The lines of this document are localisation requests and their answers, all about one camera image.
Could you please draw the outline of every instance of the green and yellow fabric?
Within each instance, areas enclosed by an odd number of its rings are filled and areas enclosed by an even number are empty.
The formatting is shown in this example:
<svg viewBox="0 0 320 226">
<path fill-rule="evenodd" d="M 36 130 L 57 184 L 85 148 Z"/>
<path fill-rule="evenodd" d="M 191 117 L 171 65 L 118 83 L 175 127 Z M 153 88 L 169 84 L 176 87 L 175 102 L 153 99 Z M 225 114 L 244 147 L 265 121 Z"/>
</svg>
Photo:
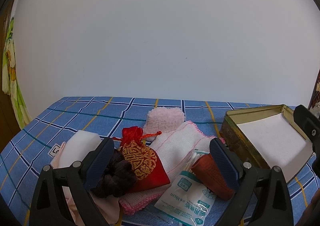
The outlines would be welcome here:
<svg viewBox="0 0 320 226">
<path fill-rule="evenodd" d="M 19 127 L 24 128 L 30 121 L 26 104 L 23 100 L 16 76 L 16 59 L 13 42 L 13 24 L 14 18 L 11 19 L 9 30 L 4 44 L 2 58 L 2 90 L 10 95 L 14 114 L 18 121 Z"/>
</svg>

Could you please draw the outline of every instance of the person's hand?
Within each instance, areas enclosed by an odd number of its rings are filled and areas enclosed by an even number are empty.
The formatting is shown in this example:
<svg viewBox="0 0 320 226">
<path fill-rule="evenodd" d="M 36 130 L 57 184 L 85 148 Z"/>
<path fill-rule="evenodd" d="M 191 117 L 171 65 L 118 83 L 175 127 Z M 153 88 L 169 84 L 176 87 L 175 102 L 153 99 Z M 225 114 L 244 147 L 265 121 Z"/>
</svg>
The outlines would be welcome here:
<svg viewBox="0 0 320 226">
<path fill-rule="evenodd" d="M 314 208 L 316 207 L 317 202 L 320 200 L 320 189 L 318 189 L 315 193 L 315 195 L 313 196 L 310 204 L 308 205 L 308 207 L 304 210 L 300 220 L 298 221 L 298 223 L 296 224 L 296 226 L 303 226 L 305 224 L 305 222 L 308 220 L 308 218 L 310 218 Z"/>
</svg>

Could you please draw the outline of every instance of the silver bolt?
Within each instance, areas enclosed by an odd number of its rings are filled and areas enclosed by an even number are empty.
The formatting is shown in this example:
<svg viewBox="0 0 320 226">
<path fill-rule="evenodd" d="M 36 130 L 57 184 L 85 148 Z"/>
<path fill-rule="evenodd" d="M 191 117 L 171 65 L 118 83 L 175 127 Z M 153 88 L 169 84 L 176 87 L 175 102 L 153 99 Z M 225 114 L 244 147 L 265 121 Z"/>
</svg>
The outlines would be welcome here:
<svg viewBox="0 0 320 226">
<path fill-rule="evenodd" d="M 276 171 L 276 172 L 281 172 L 281 168 L 279 166 L 274 166 L 273 169 Z"/>
<path fill-rule="evenodd" d="M 75 162 L 73 162 L 72 166 L 73 167 L 79 167 L 79 166 L 81 166 L 81 162 L 80 161 L 75 161 Z"/>
<path fill-rule="evenodd" d="M 243 166 L 248 169 L 252 167 L 252 165 L 249 162 L 244 162 Z"/>
<path fill-rule="evenodd" d="M 49 165 L 45 165 L 45 166 L 43 167 L 43 171 L 47 172 L 47 171 L 49 171 L 49 170 L 50 170 L 50 166 L 49 166 Z"/>
</svg>

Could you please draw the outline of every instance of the white wall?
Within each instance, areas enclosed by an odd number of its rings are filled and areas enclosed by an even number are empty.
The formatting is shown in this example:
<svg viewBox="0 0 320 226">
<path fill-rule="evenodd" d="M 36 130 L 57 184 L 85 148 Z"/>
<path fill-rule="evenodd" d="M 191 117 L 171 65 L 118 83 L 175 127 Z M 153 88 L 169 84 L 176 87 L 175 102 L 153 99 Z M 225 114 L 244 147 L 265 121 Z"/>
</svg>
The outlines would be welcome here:
<svg viewBox="0 0 320 226">
<path fill-rule="evenodd" d="M 313 0 L 19 0 L 17 76 L 32 117 L 63 96 L 308 105 Z"/>
</svg>

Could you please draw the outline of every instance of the blue plaid tablecloth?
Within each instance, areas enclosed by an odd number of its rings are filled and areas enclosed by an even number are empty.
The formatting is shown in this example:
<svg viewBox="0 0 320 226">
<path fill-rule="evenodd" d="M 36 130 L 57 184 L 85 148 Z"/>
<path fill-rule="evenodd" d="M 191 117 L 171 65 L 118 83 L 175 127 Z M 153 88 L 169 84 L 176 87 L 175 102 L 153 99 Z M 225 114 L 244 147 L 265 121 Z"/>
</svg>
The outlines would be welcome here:
<svg viewBox="0 0 320 226">
<path fill-rule="evenodd" d="M 30 124 L 21 130 L 0 154 L 0 192 L 19 222 L 28 225 L 32 195 L 42 167 L 52 157 L 48 152 L 54 144 L 68 141 L 78 130 L 98 133 L 105 137 L 121 137 L 122 129 L 143 127 L 148 111 L 155 107 L 179 107 L 186 120 L 197 124 L 206 135 L 219 135 L 226 111 L 260 104 L 163 100 L 120 97 L 64 97 L 52 104 Z M 295 179 L 288 184 L 294 221 L 299 220 L 312 196 L 319 188 L 320 180 L 311 169 L 315 156 L 311 157 Z M 245 214 L 249 221 L 256 199 Z M 204 225 L 214 225 L 228 203 L 216 199 Z M 122 225 L 179 225 L 163 216 L 151 203 L 133 216 L 123 216 Z"/>
</svg>

